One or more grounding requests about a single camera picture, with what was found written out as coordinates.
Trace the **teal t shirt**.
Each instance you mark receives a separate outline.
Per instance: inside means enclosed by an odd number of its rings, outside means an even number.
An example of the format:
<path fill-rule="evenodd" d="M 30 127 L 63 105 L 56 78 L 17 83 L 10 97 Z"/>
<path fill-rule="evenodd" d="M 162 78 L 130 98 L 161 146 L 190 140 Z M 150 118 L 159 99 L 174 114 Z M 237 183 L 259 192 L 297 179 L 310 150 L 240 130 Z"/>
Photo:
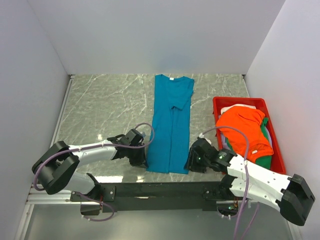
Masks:
<path fill-rule="evenodd" d="M 147 150 L 148 172 L 188 174 L 191 98 L 195 81 L 182 76 L 155 76 L 152 127 Z"/>

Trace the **lavender t shirt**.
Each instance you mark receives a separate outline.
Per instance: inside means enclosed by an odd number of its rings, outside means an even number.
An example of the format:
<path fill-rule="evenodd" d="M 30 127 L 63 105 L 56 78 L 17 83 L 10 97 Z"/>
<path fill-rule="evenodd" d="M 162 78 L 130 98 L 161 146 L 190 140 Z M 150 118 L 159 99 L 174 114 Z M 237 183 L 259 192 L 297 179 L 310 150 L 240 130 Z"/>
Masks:
<path fill-rule="evenodd" d="M 273 145 L 272 144 L 272 138 L 271 138 L 270 132 L 268 131 L 266 126 L 261 125 L 260 129 L 261 129 L 261 132 L 263 133 L 264 137 L 268 140 L 270 146 L 272 146 Z M 220 134 L 220 137 L 221 137 L 222 147 L 224 149 L 230 149 L 231 150 L 232 146 L 230 145 L 229 140 L 222 133 Z"/>

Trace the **orange t shirt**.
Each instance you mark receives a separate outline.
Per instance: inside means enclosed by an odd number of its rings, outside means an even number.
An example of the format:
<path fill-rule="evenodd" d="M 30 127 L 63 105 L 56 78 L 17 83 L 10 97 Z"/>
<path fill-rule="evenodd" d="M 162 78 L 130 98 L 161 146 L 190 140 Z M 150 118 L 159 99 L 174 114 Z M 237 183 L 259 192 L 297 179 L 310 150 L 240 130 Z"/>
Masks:
<path fill-rule="evenodd" d="M 256 159 L 273 155 L 273 147 L 261 131 L 261 124 L 265 114 L 258 109 L 246 106 L 233 106 L 224 113 L 216 122 L 216 126 L 228 139 L 232 150 L 256 164 Z"/>

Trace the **black base bar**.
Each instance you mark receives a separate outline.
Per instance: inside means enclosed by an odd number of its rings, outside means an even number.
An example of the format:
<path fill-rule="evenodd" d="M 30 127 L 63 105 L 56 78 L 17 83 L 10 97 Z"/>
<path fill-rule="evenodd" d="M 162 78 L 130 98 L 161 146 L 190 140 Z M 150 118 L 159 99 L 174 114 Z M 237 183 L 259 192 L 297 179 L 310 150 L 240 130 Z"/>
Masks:
<path fill-rule="evenodd" d="M 216 211 L 217 202 L 236 201 L 219 181 L 103 183 L 97 201 L 103 213 L 120 211 L 203 210 Z"/>

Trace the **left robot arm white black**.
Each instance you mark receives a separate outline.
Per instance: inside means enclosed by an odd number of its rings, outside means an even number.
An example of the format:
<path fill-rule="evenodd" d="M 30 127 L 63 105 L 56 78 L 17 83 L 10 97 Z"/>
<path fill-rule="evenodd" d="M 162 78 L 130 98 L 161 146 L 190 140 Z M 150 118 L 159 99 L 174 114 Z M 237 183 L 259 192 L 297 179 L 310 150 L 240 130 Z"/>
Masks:
<path fill-rule="evenodd" d="M 77 174 L 76 169 L 102 160 L 122 158 L 128 158 L 133 167 L 147 168 L 144 137 L 144 132 L 132 128 L 127 134 L 97 143 L 76 146 L 58 141 L 32 166 L 34 182 L 39 182 L 41 190 L 49 195 L 78 188 L 88 201 L 94 201 L 100 195 L 98 182 L 89 174 Z"/>

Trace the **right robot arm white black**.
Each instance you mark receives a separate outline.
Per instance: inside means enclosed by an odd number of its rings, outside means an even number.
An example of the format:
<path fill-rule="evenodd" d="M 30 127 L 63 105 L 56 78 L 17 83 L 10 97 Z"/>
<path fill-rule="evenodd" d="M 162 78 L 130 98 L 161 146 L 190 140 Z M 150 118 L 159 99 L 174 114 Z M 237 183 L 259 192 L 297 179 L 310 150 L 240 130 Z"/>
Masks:
<path fill-rule="evenodd" d="M 215 190 L 204 191 L 206 198 L 246 197 L 274 208 L 297 226 L 305 225 L 316 199 L 302 176 L 273 172 L 244 160 L 232 150 L 217 150 L 205 138 L 198 138 L 191 145 L 185 167 L 198 173 L 205 173 L 208 168 L 224 173 Z"/>

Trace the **red plastic bin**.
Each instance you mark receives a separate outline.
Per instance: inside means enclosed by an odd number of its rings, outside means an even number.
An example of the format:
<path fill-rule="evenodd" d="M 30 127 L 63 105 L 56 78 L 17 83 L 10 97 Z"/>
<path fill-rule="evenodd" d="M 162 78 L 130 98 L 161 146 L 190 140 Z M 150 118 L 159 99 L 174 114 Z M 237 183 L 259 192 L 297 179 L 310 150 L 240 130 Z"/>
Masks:
<path fill-rule="evenodd" d="M 234 104 L 242 104 L 242 105 L 249 105 L 255 106 L 256 109 L 262 111 L 265 114 L 265 117 L 268 118 L 268 122 L 266 123 L 266 128 L 270 134 L 272 148 L 273 148 L 273 155 L 271 158 L 271 165 L 270 170 L 279 174 L 286 175 L 286 167 L 284 160 L 282 158 L 281 150 L 278 145 L 276 133 L 274 131 L 270 114 L 268 112 L 268 108 L 266 102 L 262 98 L 250 98 L 250 97 L 227 97 L 227 96 L 215 96 L 212 99 L 213 103 L 213 115 L 214 115 L 214 122 L 216 123 L 221 115 L 221 109 L 224 107 L 230 107 Z"/>

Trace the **green t shirt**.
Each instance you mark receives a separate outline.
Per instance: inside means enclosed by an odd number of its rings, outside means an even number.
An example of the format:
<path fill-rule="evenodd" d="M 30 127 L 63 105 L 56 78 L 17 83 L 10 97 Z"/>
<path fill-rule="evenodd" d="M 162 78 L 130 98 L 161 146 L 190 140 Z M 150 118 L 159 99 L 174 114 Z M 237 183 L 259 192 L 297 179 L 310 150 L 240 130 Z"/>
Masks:
<path fill-rule="evenodd" d="M 268 123 L 269 119 L 267 117 L 265 117 L 262 120 L 262 123 L 260 126 L 266 126 L 267 127 L 267 123 Z M 271 163 L 272 163 L 272 155 L 265 155 L 262 157 L 259 157 L 256 159 L 255 163 L 265 169 L 270 169 L 271 168 Z"/>

